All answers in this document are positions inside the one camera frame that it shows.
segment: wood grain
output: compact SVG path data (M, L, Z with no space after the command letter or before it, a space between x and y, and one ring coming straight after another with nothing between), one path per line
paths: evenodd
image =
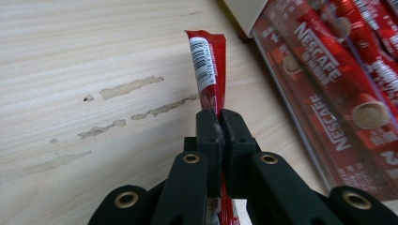
M4 0L0 224L87 224L114 188L166 177L200 111L186 29L225 34L225 107L323 191L262 59L216 1Z

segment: wooden table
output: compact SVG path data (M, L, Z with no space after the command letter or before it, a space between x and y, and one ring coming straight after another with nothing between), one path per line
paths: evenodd
M186 29L225 34L225 108L324 193L261 56L223 4L3 0L0 224L87 224L114 188L166 177L200 111Z

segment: red coffee stick packet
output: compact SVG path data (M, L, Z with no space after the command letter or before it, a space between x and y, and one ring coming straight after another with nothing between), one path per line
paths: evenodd
M207 31L186 31L190 40L202 109L217 115L225 97L225 37Z

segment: table top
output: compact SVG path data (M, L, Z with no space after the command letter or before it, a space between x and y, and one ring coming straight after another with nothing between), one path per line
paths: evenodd
M167 176L201 110L187 29L225 35L225 108L325 192L219 1L6 0L0 18L0 224L87 224L111 190Z

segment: white barcode label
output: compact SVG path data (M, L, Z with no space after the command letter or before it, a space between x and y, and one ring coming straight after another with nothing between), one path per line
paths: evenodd
M357 5L357 8L360 10L362 18L372 27L372 29L378 30L380 27L375 21L373 15L368 11L368 8L366 8L365 4L363 4L361 0L354 0L354 3L355 5Z
M190 39L193 66L195 68L196 81L199 92L209 85L216 84L216 71L212 50L206 39L193 37Z

